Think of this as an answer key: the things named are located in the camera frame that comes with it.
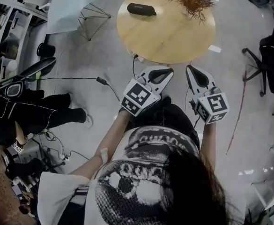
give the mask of black pants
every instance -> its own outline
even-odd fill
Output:
[[[171,103],[170,97],[160,100],[139,116],[132,117],[126,127],[126,131],[152,125],[164,126],[181,132],[189,136],[197,148],[200,149],[199,138],[190,119],[177,105]]]
[[[30,97],[22,99],[13,110],[13,117],[25,135],[38,134],[45,128],[54,128],[69,122],[86,121],[86,113],[82,108],[70,109],[70,95],[52,95],[45,98]]]

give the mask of concrete floor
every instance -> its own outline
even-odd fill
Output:
[[[95,4],[105,9],[113,17],[89,42],[78,32],[55,34],[50,37],[50,44],[56,46],[57,65],[47,76],[62,77],[97,77],[109,81],[116,92],[121,95],[132,78],[132,57],[118,36],[116,28],[117,12],[124,0],[96,0]],[[259,41],[270,35],[274,26],[271,7],[257,8],[248,0],[219,0],[212,13],[216,22],[216,39],[213,43],[220,52],[206,51],[200,58],[192,61],[192,65],[203,68],[214,77],[217,85],[226,93],[230,104],[230,112],[224,121],[217,123],[216,175],[229,194],[237,196],[241,203],[250,208],[260,202],[254,193],[251,183],[268,179],[274,182],[274,156],[265,146],[274,143],[274,94],[259,96],[261,78],[247,83],[244,106],[232,146],[228,153],[234,127],[242,99],[242,76],[245,64],[253,62],[241,53],[243,47],[250,48],[259,54]],[[86,24],[89,30],[94,24]],[[135,71],[141,71],[150,65],[135,63]],[[171,65],[174,77],[165,89],[194,123],[196,117],[189,101],[192,93],[188,90],[185,76],[185,64]],[[120,108],[117,99],[108,86],[94,80],[45,80],[41,88],[47,95],[72,92],[77,103],[86,107],[93,117],[94,125],[86,129],[82,124],[65,124],[52,129],[64,144],[65,152],[75,150],[87,157],[95,152],[101,139],[114,121]],[[200,120],[196,130],[203,131]],[[44,138],[42,144],[61,150],[58,142],[48,142]],[[69,173],[86,160],[72,153],[70,161],[62,167]]]

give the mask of wooden tabletop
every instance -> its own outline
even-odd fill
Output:
[[[130,14],[127,5],[139,3],[155,8],[156,16]],[[167,0],[125,0],[118,11],[117,29],[133,53],[153,62],[184,63],[201,56],[215,38],[215,20],[209,9],[206,22],[183,14],[183,8]]]

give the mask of black bucket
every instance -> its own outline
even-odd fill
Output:
[[[56,52],[56,47],[45,43],[40,43],[37,48],[37,55],[43,58],[53,57]]]

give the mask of white t-shirt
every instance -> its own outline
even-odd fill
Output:
[[[198,153],[188,136],[167,127],[146,126],[124,134],[111,162],[93,180],[42,173],[38,192],[41,224],[57,225],[74,190],[86,185],[85,225],[158,224],[154,217],[163,209],[163,166],[171,145]]]

